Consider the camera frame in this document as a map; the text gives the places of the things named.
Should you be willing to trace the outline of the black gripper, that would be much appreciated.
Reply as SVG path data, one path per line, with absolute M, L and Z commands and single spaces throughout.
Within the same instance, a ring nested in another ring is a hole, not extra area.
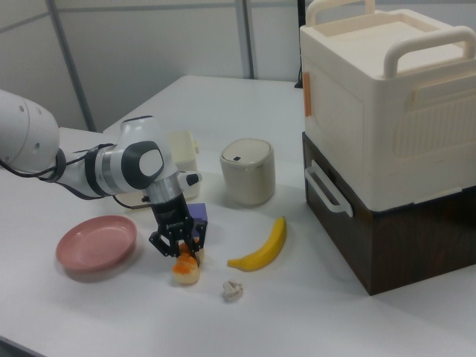
M 180 232 L 190 236 L 187 247 L 198 266 L 204 256 L 205 237 L 208 228 L 206 220 L 196 220 L 193 224 L 187 202 L 183 194 L 179 194 L 168 202 L 152 204 L 153 215 L 158 230 L 149 237 L 149 242 L 165 257 L 177 256 L 177 242 Z M 172 232 L 173 239 L 167 237 Z

